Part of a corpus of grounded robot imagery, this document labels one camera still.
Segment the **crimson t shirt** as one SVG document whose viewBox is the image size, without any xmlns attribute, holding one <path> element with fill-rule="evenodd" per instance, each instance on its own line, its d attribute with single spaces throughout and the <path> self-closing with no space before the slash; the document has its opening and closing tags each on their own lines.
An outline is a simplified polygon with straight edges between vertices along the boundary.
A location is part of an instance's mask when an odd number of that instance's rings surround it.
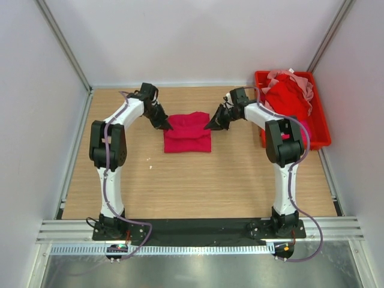
<svg viewBox="0 0 384 288">
<path fill-rule="evenodd" d="M 209 114 L 193 112 L 191 114 L 171 115 L 168 122 L 171 130 L 164 130 L 164 152 L 207 152 L 212 151 L 211 131 L 206 130 Z"/>
</svg>

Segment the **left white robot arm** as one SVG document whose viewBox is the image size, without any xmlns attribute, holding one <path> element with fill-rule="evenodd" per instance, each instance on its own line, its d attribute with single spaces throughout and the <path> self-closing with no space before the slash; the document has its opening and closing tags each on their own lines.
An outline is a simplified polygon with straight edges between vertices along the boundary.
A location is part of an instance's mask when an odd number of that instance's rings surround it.
<svg viewBox="0 0 384 288">
<path fill-rule="evenodd" d="M 143 83 L 134 92 L 121 91 L 121 107 L 102 121 L 91 125 L 89 158 L 97 168 L 101 185 L 101 211 L 95 222 L 93 240 L 121 240 L 138 229 L 140 240 L 146 239 L 152 224 L 129 220 L 121 196 L 122 167 L 128 156 L 126 131 L 144 116 L 156 130 L 172 130 L 169 117 L 158 100 L 158 88 Z"/>
</svg>

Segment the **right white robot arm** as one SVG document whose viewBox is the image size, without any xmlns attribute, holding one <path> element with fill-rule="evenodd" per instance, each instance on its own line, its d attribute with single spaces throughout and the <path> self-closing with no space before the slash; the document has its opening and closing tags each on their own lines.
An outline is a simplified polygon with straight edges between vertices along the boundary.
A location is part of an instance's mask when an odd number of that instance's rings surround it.
<svg viewBox="0 0 384 288">
<path fill-rule="evenodd" d="M 292 237 L 299 226 L 296 204 L 298 164 L 308 154 L 302 138 L 305 127 L 294 117 L 266 108 L 257 98 L 251 100 L 246 87 L 235 88 L 223 98 L 206 130 L 228 130 L 230 123 L 244 119 L 265 131 L 265 151 L 275 172 L 275 200 L 269 228 L 279 238 Z"/>
</svg>

